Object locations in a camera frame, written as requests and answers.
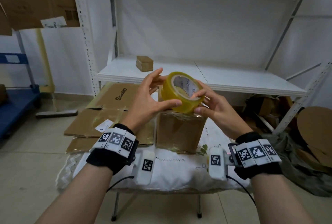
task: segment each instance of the hand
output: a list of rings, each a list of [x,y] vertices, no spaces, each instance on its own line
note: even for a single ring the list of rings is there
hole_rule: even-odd
[[[143,125],[150,121],[157,113],[176,108],[182,105],[180,100],[167,100],[157,102],[151,94],[158,89],[158,85],[164,84],[167,76],[160,76],[163,68],[159,68],[148,74],[139,87],[131,109],[122,124],[136,133]]]
[[[208,106],[197,107],[196,114],[211,118],[215,124],[231,139],[253,131],[239,116],[226,98],[216,94],[209,86],[197,80],[203,89],[193,94],[191,98],[205,96],[203,103]]]

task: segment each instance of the table leg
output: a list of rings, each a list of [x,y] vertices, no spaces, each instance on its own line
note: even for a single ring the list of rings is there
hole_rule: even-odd
[[[197,218],[202,218],[202,212],[201,212],[201,195],[197,195]]]
[[[117,193],[117,197],[115,199],[114,212],[113,212],[111,221],[116,221],[117,220],[117,211],[118,211],[119,197],[120,197],[120,193]]]

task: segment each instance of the round cardboard piece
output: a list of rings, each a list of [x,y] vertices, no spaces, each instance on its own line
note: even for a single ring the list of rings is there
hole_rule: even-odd
[[[332,110],[323,107],[307,107],[297,118],[297,127],[305,142],[332,155]]]

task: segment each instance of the forearm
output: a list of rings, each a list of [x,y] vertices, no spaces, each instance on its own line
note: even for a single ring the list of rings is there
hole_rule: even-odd
[[[259,174],[251,185],[261,223],[313,223],[282,175]]]
[[[86,164],[36,223],[94,223],[113,172]]]

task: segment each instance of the black cable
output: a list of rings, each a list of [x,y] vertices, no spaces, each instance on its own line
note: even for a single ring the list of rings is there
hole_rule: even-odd
[[[134,176],[128,176],[128,177],[124,177],[124,178],[118,180],[118,181],[115,182],[113,185],[111,185],[110,188],[108,188],[106,192],[108,192],[109,190],[111,190],[116,184],[120,183],[122,180],[125,180],[125,179],[133,179],[133,178],[134,178]]]
[[[237,181],[236,179],[234,179],[234,178],[232,178],[232,177],[230,177],[230,176],[228,176],[228,175],[226,175],[226,178],[228,178],[228,179],[231,179],[231,180],[234,180],[236,183],[238,183],[245,191],[246,191],[246,193],[250,196],[250,198],[252,199],[252,201],[254,202],[254,204],[256,205],[256,202],[255,202],[255,200],[254,200],[254,198],[253,197],[251,197],[251,194],[248,192],[248,190],[239,182],[239,181]]]

